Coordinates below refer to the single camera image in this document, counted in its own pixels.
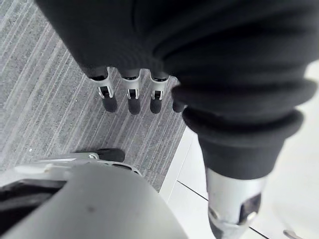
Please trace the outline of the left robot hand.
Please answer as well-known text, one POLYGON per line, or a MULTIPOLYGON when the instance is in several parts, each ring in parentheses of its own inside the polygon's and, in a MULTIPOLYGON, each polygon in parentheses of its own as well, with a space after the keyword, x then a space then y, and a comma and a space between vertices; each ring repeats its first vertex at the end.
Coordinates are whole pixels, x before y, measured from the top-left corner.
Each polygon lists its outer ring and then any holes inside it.
POLYGON ((83 72, 146 68, 176 77, 172 97, 198 135, 208 218, 237 239, 260 206, 285 140, 316 92, 316 0, 39 0, 83 72))

